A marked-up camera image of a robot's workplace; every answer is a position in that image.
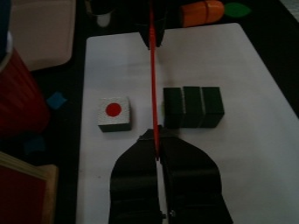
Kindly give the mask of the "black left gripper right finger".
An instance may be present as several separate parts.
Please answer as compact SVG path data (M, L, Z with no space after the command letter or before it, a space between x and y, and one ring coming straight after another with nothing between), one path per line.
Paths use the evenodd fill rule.
M170 224L233 224L214 160L169 129L159 137Z

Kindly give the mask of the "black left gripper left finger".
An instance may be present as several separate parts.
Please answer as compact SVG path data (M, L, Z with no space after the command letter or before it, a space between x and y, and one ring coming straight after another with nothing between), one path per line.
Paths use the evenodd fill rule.
M151 129L117 160L110 178L109 224L163 224Z

